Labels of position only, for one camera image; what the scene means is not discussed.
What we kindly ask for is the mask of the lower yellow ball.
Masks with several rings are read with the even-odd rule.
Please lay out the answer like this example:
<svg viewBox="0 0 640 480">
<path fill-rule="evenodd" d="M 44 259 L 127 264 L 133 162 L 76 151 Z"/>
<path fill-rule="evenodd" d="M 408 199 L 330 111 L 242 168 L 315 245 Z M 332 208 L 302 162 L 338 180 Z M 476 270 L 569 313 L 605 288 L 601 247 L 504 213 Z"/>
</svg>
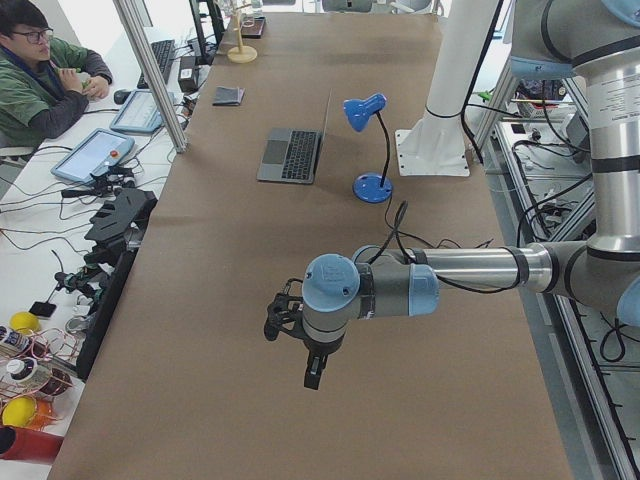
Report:
<svg viewBox="0 0 640 480">
<path fill-rule="evenodd" d="M 9 400 L 1 412 L 1 421 L 5 426 L 28 428 L 37 413 L 37 402 L 32 397 L 15 397 Z"/>
</svg>

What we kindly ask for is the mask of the black small box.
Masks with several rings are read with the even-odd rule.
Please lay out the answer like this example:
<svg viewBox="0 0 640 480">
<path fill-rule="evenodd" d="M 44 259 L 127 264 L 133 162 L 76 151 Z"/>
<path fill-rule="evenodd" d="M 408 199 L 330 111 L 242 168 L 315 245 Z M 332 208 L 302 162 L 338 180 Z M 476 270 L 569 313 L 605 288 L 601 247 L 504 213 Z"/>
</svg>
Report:
<svg viewBox="0 0 640 480">
<path fill-rule="evenodd" d="M 185 55 L 180 58 L 178 84 L 183 93 L 195 92 L 199 83 L 199 66 L 197 58 Z"/>
</svg>

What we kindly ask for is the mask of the grey folded cloth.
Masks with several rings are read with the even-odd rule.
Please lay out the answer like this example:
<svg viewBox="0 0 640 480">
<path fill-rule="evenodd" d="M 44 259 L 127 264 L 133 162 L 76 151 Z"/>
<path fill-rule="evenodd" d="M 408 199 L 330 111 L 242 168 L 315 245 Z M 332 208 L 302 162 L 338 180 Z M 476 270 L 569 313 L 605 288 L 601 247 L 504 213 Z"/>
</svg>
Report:
<svg viewBox="0 0 640 480">
<path fill-rule="evenodd" d="M 212 100 L 213 106 L 239 106 L 244 98 L 245 89 L 241 87 L 218 86 Z"/>
</svg>

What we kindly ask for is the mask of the wooden stand with round base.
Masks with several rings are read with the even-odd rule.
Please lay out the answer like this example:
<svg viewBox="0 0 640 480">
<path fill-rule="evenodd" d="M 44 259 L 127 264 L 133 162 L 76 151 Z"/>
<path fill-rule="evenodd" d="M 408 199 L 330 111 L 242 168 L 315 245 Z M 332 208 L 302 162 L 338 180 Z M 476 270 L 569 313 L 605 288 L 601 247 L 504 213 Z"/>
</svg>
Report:
<svg viewBox="0 0 640 480">
<path fill-rule="evenodd" d="M 239 1 L 231 1 L 229 3 L 231 10 L 232 31 L 235 34 L 236 45 L 231 47 L 227 52 L 227 58 L 232 63 L 247 64 L 254 61 L 257 56 L 257 50 L 249 45 L 245 45 L 241 32 L 241 17 L 245 8 L 249 4 L 241 4 Z"/>
</svg>

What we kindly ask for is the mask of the red cup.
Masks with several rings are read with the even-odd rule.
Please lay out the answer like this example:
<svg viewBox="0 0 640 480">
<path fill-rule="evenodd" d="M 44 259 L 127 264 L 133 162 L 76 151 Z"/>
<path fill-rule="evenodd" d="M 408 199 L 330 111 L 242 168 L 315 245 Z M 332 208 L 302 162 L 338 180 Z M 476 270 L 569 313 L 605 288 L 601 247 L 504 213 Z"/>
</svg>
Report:
<svg viewBox="0 0 640 480">
<path fill-rule="evenodd" d="M 1 427 L 1 458 L 36 464 L 54 463 L 64 437 L 26 428 Z"/>
</svg>

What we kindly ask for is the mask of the blue desk lamp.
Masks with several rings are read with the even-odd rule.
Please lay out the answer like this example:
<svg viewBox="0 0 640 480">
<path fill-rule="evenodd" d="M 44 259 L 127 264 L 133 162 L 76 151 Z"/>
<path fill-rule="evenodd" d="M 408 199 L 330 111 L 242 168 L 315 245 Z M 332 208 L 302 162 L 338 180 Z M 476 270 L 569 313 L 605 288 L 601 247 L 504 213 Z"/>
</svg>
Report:
<svg viewBox="0 0 640 480">
<path fill-rule="evenodd" d="M 384 135 L 385 161 L 382 166 L 375 163 L 375 160 L 381 159 L 382 143 L 369 134 L 365 135 L 355 154 L 360 173 L 354 179 L 352 190 L 359 200 L 369 204 L 383 203 L 391 197 L 393 192 L 393 185 L 388 177 L 391 140 L 381 115 L 386 104 L 387 98 L 384 94 L 374 93 L 365 99 L 344 100 L 342 105 L 346 120 L 354 131 L 362 132 L 369 121 L 376 118 Z"/>
</svg>

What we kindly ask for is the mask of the grey laptop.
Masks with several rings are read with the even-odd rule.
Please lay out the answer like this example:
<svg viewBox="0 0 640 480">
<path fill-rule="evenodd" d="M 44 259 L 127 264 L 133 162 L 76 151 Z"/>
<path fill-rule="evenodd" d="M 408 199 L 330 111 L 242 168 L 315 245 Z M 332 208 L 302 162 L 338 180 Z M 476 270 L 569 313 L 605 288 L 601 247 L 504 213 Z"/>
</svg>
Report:
<svg viewBox="0 0 640 480">
<path fill-rule="evenodd" d="M 267 137 L 257 180 L 260 182 L 311 185 L 315 181 L 328 123 L 332 91 L 326 98 L 319 130 L 273 128 Z"/>
</svg>

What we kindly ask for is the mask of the dark tray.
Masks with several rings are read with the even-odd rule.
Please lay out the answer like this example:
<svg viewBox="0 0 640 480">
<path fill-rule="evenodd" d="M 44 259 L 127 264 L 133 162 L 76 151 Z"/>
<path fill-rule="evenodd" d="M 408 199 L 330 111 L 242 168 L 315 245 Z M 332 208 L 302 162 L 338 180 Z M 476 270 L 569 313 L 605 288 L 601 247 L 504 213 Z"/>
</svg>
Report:
<svg viewBox="0 0 640 480">
<path fill-rule="evenodd" d="M 265 17 L 253 17 L 241 23 L 241 35 L 247 39 L 259 39 L 262 37 L 266 26 Z"/>
</svg>

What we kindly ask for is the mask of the person in green jacket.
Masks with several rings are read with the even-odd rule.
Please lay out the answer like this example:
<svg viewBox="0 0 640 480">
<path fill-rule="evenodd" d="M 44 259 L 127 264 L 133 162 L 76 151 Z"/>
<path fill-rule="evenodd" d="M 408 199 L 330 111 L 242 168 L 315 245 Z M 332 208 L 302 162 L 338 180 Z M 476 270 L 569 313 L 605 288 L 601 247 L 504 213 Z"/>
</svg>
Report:
<svg viewBox="0 0 640 480">
<path fill-rule="evenodd" d="M 30 1 L 1 3 L 1 145 L 38 147 L 109 94 L 112 73 L 95 51 L 55 37 Z"/>
</svg>

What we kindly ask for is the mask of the near teach pendant tablet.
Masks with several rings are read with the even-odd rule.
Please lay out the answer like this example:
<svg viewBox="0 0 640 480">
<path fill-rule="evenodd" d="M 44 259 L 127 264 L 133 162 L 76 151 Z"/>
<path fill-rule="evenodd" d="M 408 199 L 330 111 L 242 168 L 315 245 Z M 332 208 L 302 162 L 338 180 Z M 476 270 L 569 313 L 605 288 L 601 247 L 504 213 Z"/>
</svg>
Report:
<svg viewBox="0 0 640 480">
<path fill-rule="evenodd" d="M 87 183 L 117 165 L 134 146 L 133 137 L 107 129 L 95 129 L 64 158 L 50 173 L 59 179 Z"/>
</svg>

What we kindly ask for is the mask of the small black square pad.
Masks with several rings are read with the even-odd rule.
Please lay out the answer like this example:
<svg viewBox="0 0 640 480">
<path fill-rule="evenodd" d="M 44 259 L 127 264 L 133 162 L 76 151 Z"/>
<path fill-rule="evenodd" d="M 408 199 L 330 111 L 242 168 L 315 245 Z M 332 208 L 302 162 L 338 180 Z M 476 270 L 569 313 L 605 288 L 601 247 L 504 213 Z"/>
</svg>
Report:
<svg viewBox="0 0 640 480">
<path fill-rule="evenodd" d="M 50 318 L 56 311 L 57 306 L 49 301 L 35 301 L 29 312 L 37 317 Z"/>
</svg>

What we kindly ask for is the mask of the teach pendant tablet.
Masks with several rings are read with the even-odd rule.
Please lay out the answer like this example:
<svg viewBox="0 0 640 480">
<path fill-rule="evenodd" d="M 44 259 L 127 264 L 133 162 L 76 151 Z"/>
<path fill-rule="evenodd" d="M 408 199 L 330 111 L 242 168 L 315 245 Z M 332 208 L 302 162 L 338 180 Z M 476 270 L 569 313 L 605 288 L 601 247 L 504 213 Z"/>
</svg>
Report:
<svg viewBox="0 0 640 480">
<path fill-rule="evenodd" d="M 111 121 L 110 129 L 128 135 L 152 134 L 163 125 L 150 90 L 133 90 Z"/>
<path fill-rule="evenodd" d="M 133 137 L 107 129 L 95 129 L 64 158 L 50 173 L 59 179 L 87 183 L 117 165 L 134 146 Z"/>
</svg>

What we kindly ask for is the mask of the far teach pendant tablet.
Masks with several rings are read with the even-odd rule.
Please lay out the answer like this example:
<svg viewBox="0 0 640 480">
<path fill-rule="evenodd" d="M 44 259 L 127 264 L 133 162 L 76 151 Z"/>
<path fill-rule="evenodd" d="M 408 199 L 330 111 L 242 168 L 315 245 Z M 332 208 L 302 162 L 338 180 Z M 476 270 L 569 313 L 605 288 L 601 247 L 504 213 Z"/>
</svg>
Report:
<svg viewBox="0 0 640 480">
<path fill-rule="evenodd" d="M 163 125 L 150 90 L 133 90 L 111 121 L 110 129 L 128 135 L 152 134 Z"/>
</svg>

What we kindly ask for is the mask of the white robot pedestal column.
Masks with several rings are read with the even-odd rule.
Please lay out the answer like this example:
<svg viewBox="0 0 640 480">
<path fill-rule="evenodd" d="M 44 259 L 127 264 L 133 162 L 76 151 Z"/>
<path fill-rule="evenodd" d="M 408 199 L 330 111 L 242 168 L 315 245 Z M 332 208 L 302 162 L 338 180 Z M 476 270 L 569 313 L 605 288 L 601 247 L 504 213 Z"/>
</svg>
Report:
<svg viewBox="0 0 640 480">
<path fill-rule="evenodd" d="M 402 176 L 470 174 L 465 156 L 463 110 L 501 10 L 499 0 L 451 4 L 424 114 L 411 129 L 396 132 Z"/>
</svg>

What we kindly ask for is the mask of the aluminium frame post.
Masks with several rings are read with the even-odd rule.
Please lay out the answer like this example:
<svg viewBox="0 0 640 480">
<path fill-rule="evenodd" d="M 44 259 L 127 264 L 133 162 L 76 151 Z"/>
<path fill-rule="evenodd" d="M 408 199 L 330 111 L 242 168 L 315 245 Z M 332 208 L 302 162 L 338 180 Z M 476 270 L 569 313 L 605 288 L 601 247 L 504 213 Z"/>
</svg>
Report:
<svg viewBox="0 0 640 480">
<path fill-rule="evenodd" d="M 139 67 L 150 87 L 151 94 L 172 144 L 176 152 L 182 154 L 187 150 L 187 138 L 178 120 L 173 102 L 169 97 L 135 2 L 131 0 L 113 0 L 113 4 Z"/>
</svg>

